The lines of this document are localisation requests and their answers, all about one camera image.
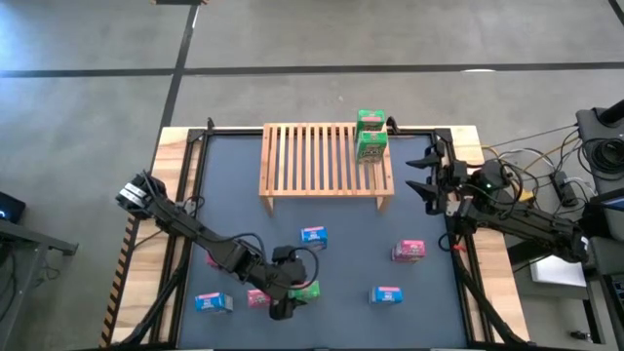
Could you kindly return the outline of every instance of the green box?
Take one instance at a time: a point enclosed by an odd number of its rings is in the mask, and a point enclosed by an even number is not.
[[[360,132],[355,159],[358,163],[379,162],[387,145],[388,134],[385,132]]]
[[[296,298],[298,300],[306,302],[318,298],[319,296],[321,296],[321,287],[319,286],[319,281],[312,283],[311,286],[305,289],[289,291],[290,298]]]
[[[358,111],[355,136],[359,137],[360,132],[381,132],[384,123],[386,123],[386,115],[383,110],[361,109]]]

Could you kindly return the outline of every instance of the pink snack box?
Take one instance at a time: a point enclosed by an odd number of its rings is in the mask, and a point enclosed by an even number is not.
[[[402,240],[392,249],[392,260],[397,262],[417,262],[425,256],[425,242],[422,240]]]
[[[268,307],[271,304],[271,297],[260,290],[247,291],[247,305],[251,308]]]

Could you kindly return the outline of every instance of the metal stand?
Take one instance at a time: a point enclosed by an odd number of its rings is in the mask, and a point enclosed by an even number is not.
[[[78,244],[70,244],[6,220],[0,220],[0,237],[42,244],[48,249],[59,250],[63,255],[75,255],[78,250]]]
[[[13,265],[9,279],[13,281],[11,284],[14,285],[15,291],[12,296],[11,291],[0,296],[3,310],[8,308],[6,315],[0,320],[0,350],[5,350],[13,327],[20,317],[23,302],[29,291],[34,288],[48,250],[55,249],[63,255],[75,255],[78,244],[52,238],[7,220],[0,220],[0,240],[3,246],[10,246],[7,253],[10,258],[4,264]]]

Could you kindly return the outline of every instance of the concrete floor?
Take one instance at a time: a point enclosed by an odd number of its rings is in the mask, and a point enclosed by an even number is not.
[[[4,1],[0,70],[171,68],[187,15],[188,7],[146,0]],[[212,0],[196,20],[186,66],[623,58],[624,27],[606,0]],[[149,167],[170,84],[0,79],[0,190],[28,204],[27,226],[81,245],[71,259],[51,257],[62,275],[34,291],[12,349],[97,345],[126,217],[113,197]],[[350,121],[370,106],[403,125],[477,125],[483,143],[497,143],[572,124],[577,109],[623,96],[622,70],[184,77],[172,125],[204,125],[209,116],[220,126]],[[508,147],[548,150],[565,135]],[[573,160],[565,170],[588,178]],[[554,210],[552,193],[540,201]],[[578,301],[522,303],[539,344],[615,349],[612,335],[604,346],[566,337],[586,329]]]

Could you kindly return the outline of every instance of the packaged snack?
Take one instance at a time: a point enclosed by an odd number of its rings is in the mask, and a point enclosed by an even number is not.
[[[360,132],[381,132],[386,116],[383,110],[358,110],[358,119],[355,125],[355,135]]]
[[[319,281],[312,283],[311,286],[303,289],[303,290],[291,290],[289,291],[290,298],[296,298],[301,301],[309,302],[313,299],[319,298],[321,296],[321,287],[319,286]]]
[[[301,229],[301,244],[315,251],[325,249],[328,246],[328,230],[323,226]]]
[[[425,256],[425,242],[402,240],[392,249],[392,260],[414,263]]]
[[[234,310],[232,297],[223,292],[195,296],[195,309],[211,313],[230,313]]]
[[[370,303],[394,304],[403,302],[403,292],[397,287],[374,287],[370,290]]]
[[[388,134],[385,132],[360,132],[356,144],[356,161],[358,163],[380,162],[387,145]]]
[[[251,308],[268,307],[271,304],[271,297],[260,290],[247,292],[247,305]]]

